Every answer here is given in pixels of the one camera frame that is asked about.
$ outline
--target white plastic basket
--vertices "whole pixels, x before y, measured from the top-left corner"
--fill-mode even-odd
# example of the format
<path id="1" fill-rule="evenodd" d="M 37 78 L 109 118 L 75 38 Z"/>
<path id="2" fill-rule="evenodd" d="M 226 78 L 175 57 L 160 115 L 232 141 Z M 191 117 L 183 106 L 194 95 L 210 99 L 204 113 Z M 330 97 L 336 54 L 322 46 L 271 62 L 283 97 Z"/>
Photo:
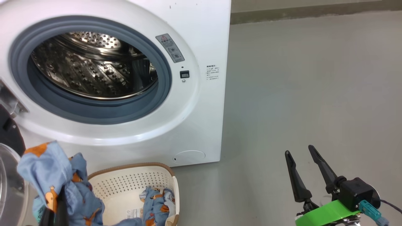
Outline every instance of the white plastic basket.
<path id="1" fill-rule="evenodd" d="M 162 163 L 140 163 L 109 168 L 88 176 L 94 194 L 105 204 L 104 225 L 114 225 L 127 218 L 127 213 L 140 209 L 139 199 L 146 187 L 168 188 L 174 192 L 176 214 L 166 225 L 176 226 L 180 212 L 177 179 L 171 168 Z"/>

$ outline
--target teal connector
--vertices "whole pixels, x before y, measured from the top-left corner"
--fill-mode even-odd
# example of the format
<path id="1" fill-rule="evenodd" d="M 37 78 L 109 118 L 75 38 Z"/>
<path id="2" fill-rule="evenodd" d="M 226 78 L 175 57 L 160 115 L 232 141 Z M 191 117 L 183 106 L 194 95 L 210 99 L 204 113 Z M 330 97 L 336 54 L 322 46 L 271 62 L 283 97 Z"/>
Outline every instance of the teal connector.
<path id="1" fill-rule="evenodd" d="M 390 224 L 390 222 L 387 219 L 381 217 L 381 213 L 366 200 L 363 200 L 359 203 L 359 210 L 363 214 L 373 219 L 378 226 L 389 226 Z"/>

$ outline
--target white washing machine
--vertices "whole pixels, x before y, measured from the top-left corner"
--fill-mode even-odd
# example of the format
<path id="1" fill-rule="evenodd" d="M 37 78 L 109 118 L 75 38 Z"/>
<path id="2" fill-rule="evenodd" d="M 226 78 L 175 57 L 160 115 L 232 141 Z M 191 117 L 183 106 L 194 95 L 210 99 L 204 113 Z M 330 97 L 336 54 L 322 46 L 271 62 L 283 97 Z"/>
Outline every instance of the white washing machine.
<path id="1" fill-rule="evenodd" d="M 8 0 L 1 103 L 88 172 L 220 159 L 230 0 Z"/>

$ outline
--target green panel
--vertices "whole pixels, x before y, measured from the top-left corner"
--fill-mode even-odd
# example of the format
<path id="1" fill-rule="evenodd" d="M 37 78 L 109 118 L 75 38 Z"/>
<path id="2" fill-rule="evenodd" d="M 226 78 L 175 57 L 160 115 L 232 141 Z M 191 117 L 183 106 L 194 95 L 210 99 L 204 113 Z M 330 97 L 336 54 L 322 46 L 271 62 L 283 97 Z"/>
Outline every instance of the green panel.
<path id="1" fill-rule="evenodd" d="M 359 212 L 350 212 L 339 200 L 335 200 L 304 214 L 296 220 L 296 226 L 323 226 Z"/>

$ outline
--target gray sticker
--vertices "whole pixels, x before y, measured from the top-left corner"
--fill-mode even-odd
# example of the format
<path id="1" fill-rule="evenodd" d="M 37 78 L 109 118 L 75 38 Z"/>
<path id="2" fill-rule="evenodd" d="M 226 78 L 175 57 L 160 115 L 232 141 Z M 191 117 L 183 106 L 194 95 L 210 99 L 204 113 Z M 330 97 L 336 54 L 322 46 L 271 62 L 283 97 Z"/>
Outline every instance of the gray sticker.
<path id="1" fill-rule="evenodd" d="M 159 35 L 155 37 L 162 46 L 166 49 L 174 63 L 184 61 L 183 54 L 181 54 L 177 45 L 174 43 L 173 39 L 168 34 Z"/>

